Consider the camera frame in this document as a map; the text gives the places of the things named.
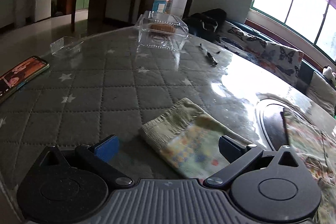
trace black pen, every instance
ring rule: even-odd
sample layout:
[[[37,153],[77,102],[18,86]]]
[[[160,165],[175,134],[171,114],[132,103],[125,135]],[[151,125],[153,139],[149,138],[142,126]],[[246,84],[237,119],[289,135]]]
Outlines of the black pen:
[[[199,47],[203,51],[204,55],[210,60],[211,64],[213,66],[216,66],[218,64],[217,61],[213,58],[211,53],[202,45],[202,43],[199,45]]]

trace smartphone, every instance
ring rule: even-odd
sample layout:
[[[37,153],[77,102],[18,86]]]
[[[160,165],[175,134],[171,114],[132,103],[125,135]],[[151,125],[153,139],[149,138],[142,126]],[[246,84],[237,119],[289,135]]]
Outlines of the smartphone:
[[[25,83],[49,68],[47,61],[32,56],[0,77],[0,103]]]

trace metal screw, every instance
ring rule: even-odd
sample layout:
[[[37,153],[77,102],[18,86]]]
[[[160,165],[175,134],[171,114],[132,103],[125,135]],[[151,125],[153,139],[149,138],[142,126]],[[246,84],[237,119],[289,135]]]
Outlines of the metal screw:
[[[132,183],[132,180],[130,178],[127,178],[127,177],[121,177],[121,178],[117,178],[115,180],[115,183],[125,186],[125,185],[130,185]]]
[[[210,185],[221,185],[223,180],[220,178],[208,178],[207,183]]]

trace gray tablecloth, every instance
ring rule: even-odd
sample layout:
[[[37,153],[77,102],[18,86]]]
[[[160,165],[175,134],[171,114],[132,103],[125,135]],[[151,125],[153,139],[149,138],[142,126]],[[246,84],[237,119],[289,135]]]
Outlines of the gray tablecloth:
[[[212,67],[199,43],[211,50]],[[138,129],[187,97],[244,138],[268,148],[255,107],[267,94],[289,100],[328,134],[335,120],[268,71],[197,37],[182,52],[139,47],[125,28],[89,37],[68,58],[46,55],[50,69],[0,106],[0,171],[10,190],[46,145],[73,149],[110,134],[120,152],[111,164],[138,178],[178,175],[139,137]]]

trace phone screen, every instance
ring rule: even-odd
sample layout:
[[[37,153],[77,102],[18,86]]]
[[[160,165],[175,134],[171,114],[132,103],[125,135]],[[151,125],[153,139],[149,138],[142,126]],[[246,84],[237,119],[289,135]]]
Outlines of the phone screen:
[[[30,57],[20,63],[0,77],[0,96],[3,96],[12,88],[24,83],[28,77],[47,65],[48,63],[46,61],[36,57]]]

